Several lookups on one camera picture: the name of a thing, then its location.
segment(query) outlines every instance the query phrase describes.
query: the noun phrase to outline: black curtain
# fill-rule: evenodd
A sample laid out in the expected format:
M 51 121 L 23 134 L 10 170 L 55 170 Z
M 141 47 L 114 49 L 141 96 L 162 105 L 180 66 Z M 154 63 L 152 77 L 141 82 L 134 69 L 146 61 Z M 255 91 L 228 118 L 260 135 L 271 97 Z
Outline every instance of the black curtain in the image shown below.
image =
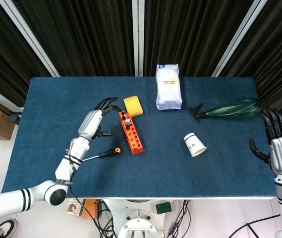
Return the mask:
M 134 75 L 131 0 L 14 0 L 61 76 Z
M 221 76 L 251 76 L 263 107 L 282 110 L 282 0 L 268 1 Z
M 49 75 L 0 5 L 0 93 L 22 107 L 30 79 Z
M 144 75 L 179 63 L 181 76 L 211 76 L 253 0 L 146 0 Z

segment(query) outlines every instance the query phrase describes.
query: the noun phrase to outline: orange object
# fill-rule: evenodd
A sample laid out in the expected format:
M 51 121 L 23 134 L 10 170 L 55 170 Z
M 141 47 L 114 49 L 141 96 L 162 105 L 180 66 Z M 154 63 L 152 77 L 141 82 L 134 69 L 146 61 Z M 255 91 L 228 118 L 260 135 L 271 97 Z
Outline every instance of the orange object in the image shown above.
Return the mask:
M 93 219 L 95 219 L 98 215 L 98 200 L 96 199 L 86 199 L 85 200 L 85 208 L 90 212 Z M 83 210 L 83 219 L 91 220 L 89 213 Z
M 143 149 L 142 143 L 140 141 L 140 138 L 137 134 L 135 125 L 132 121 L 132 117 L 130 117 L 129 113 L 125 113 L 124 111 L 119 113 L 120 116 L 120 121 L 121 121 L 121 125 L 123 127 L 127 142 L 129 143 L 129 146 L 131 148 L 131 152 L 133 155 L 136 155 L 138 153 L 141 153 L 143 151 L 145 151 Z M 130 123 L 129 123 L 129 130 L 126 129 L 126 124 L 125 124 L 125 120 L 129 119 Z

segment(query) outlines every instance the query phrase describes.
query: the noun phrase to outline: yellow sponge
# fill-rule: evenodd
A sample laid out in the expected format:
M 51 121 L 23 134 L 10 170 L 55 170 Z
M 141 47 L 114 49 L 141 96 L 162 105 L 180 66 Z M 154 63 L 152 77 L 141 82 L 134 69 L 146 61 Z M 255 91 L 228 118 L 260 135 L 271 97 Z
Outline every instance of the yellow sponge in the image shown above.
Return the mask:
M 143 109 L 137 96 L 124 98 L 124 104 L 131 117 L 143 115 Z

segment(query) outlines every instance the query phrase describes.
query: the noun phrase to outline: green object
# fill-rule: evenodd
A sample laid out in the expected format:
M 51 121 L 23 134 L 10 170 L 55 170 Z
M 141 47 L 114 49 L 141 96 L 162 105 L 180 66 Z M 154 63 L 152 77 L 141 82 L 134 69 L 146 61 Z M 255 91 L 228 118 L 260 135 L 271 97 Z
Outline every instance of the green object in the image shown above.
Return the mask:
M 162 214 L 166 212 L 171 212 L 171 205 L 170 202 L 165 202 L 156 205 L 157 214 Z
M 250 117 L 262 110 L 261 103 L 257 98 L 242 98 L 232 103 L 199 113 L 202 106 L 203 104 L 200 103 L 195 108 L 188 108 L 191 115 L 197 121 L 207 117 Z

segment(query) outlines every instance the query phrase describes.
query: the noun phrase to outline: screwdriver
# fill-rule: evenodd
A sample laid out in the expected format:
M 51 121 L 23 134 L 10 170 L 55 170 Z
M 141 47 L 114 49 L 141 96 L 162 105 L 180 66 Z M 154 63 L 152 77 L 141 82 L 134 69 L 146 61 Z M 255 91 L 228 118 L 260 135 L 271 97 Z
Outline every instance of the screwdriver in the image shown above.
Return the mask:
M 97 158 L 97 157 L 103 158 L 103 157 L 113 156 L 113 155 L 116 155 L 116 154 L 119 154 L 119 153 L 121 153 L 120 147 L 115 147 L 115 148 L 112 148 L 112 149 L 107 150 L 105 152 L 99 153 L 99 155 L 96 155 L 94 157 L 90 157 L 88 159 L 84 159 L 82 161 L 84 162 L 84 161 L 91 160 L 91 159 L 94 159 L 94 158 Z

